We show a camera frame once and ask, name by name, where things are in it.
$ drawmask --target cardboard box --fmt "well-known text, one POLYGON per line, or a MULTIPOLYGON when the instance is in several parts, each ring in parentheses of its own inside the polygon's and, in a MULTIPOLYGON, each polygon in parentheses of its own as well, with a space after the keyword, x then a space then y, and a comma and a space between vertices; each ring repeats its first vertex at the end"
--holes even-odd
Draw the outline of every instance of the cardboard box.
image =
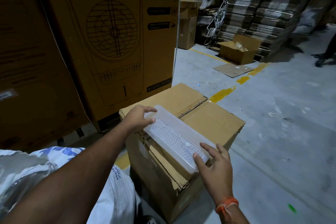
POLYGON ((43 3, 101 131, 120 108, 171 87, 179 0, 43 3))
POLYGON ((219 56, 226 58, 238 65, 245 65, 253 62, 254 55, 256 54, 261 40, 255 39, 245 35, 236 34, 233 41, 221 42, 219 56), (243 50, 236 46, 236 43, 242 44, 247 49, 243 50))
POLYGON ((88 120, 40 1, 0 7, 0 149, 36 150, 88 120))
MULTIPOLYGON (((137 104, 161 105, 214 144, 232 145, 245 122, 184 84, 120 110, 123 119, 137 104)), ((148 188, 167 223, 172 223, 203 188, 198 173, 189 174, 147 134, 126 142, 131 167, 148 188)))
POLYGON ((201 1, 180 0, 180 19, 190 19, 198 16, 201 1))
POLYGON ((180 19, 178 47, 188 50, 195 45, 197 17, 180 19))

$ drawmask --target person's leg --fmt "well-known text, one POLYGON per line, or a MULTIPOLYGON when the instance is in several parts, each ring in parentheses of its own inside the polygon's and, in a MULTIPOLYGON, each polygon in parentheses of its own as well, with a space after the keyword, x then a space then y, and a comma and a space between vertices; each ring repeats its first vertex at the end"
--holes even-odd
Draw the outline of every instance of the person's leg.
POLYGON ((324 62, 327 59, 330 59, 334 53, 336 52, 336 34, 334 35, 334 37, 331 39, 327 50, 325 51, 325 53, 323 54, 317 54, 318 56, 314 56, 315 58, 318 58, 318 60, 315 63, 315 66, 317 67, 322 67, 324 62))

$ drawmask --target fan grille illustration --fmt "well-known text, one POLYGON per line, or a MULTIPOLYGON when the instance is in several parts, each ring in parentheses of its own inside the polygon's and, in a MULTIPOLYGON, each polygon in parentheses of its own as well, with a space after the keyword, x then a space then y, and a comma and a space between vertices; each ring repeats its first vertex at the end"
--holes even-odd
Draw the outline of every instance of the fan grille illustration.
POLYGON ((88 38, 102 59, 122 60, 137 43, 137 22, 122 3, 105 0, 96 4, 86 22, 88 38))

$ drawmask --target hand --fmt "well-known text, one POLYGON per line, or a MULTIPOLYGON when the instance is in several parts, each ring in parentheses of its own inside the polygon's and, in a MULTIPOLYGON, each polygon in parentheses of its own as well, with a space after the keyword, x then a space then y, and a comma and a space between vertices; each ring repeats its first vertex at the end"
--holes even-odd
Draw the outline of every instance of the hand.
POLYGON ((219 144, 216 145, 219 152, 205 143, 200 143, 200 146, 206 150, 211 157, 215 158, 212 167, 207 167, 199 155, 196 153, 193 154, 205 188, 208 190, 215 204, 218 205, 225 197, 233 197, 233 174, 230 155, 228 151, 219 144))
POLYGON ((145 112, 157 112, 157 109, 150 106, 137 105, 133 107, 124 118, 123 123, 130 128, 132 133, 143 130, 145 127, 155 122, 154 118, 145 119, 145 112))

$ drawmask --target orange thread bracelet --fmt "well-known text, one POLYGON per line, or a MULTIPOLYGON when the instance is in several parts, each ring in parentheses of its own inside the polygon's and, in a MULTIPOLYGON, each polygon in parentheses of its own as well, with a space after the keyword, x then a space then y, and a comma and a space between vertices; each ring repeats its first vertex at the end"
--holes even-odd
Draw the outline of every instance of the orange thread bracelet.
POLYGON ((231 220, 231 214, 228 211, 228 207, 232 205, 239 205, 239 202, 234 197, 226 197, 223 199, 223 201, 217 205, 216 207, 216 213, 223 213, 224 217, 229 217, 229 220, 231 220))

